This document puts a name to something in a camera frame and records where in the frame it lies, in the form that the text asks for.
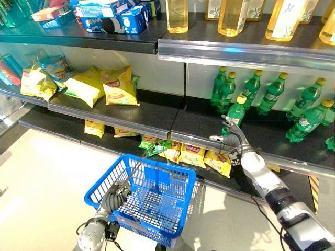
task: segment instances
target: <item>juice bottle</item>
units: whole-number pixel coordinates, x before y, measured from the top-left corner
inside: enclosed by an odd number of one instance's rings
[[[262,70],[256,70],[254,72],[254,75],[251,79],[247,81],[245,84],[245,89],[243,91],[243,95],[246,96],[247,100],[244,104],[244,107],[246,110],[249,110],[251,107],[251,103],[256,97],[256,94],[258,90],[261,87],[261,76],[263,71]]]
[[[212,106],[217,106],[220,101],[222,87],[226,81],[226,67],[221,66],[219,69],[219,74],[214,80],[214,87],[211,94],[210,104]]]
[[[320,40],[329,45],[335,45],[334,19],[335,19],[335,9],[333,9],[333,11],[331,12],[327,22],[325,23],[323,29],[319,34]]]
[[[271,108],[277,103],[280,94],[282,94],[285,89],[285,80],[287,77],[288,74],[282,72],[279,75],[279,78],[268,86],[261,104],[257,107],[257,113],[259,115],[266,116]]]
[[[320,97],[322,87],[326,83],[326,79],[323,77],[318,78],[313,85],[308,87],[301,94],[301,99],[297,100],[293,105],[291,111],[286,116],[288,120],[299,119],[308,107],[312,106],[314,102]]]
[[[250,0],[247,21],[259,21],[263,14],[266,0]]]
[[[301,142],[306,135],[321,124],[326,116],[326,112],[334,104],[331,99],[324,99],[321,104],[308,109],[304,115],[289,129],[286,137],[290,142]]]
[[[167,29],[170,33],[188,31],[188,0],[166,0]]]
[[[244,27],[250,0],[222,0],[218,33],[227,37],[239,34]]]
[[[277,0],[265,37],[276,41],[290,41],[307,4],[308,0]]]

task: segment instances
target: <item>blue snack box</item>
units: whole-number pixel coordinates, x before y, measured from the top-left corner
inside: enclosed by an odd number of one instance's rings
[[[39,22],[43,29],[59,28],[66,25],[69,21],[74,19],[72,10],[56,17],[54,20],[47,20]]]

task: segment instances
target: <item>bottle label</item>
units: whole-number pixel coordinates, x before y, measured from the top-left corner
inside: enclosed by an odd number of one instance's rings
[[[265,0],[250,0],[247,18],[259,18]]]
[[[272,32],[274,38],[287,38],[291,35],[297,18],[301,17],[303,8],[308,0],[283,0],[276,25]]]
[[[221,0],[208,0],[208,18],[219,18],[221,8]]]

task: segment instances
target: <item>robotic hand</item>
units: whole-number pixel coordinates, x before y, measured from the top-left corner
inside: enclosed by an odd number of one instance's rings
[[[315,217],[314,213],[289,191],[270,171],[264,159],[248,143],[242,130],[229,118],[224,125],[240,140],[241,165],[258,193],[267,201],[287,234],[284,240],[294,251],[335,250],[335,238]]]

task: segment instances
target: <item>yellow liquid bottle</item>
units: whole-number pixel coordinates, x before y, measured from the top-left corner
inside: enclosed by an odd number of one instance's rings
[[[335,9],[333,9],[333,11],[331,12],[327,22],[325,23],[325,26],[323,27],[323,29],[319,34],[319,38],[321,39],[322,42],[332,46],[335,45],[334,19],[335,19]]]
[[[234,37],[244,27],[250,0],[222,0],[218,33]]]
[[[166,0],[167,29],[170,33],[188,31],[188,0]]]
[[[265,37],[276,41],[290,41],[307,4],[308,0],[277,0]]]
[[[250,0],[247,21],[259,21],[263,14],[266,0]]]

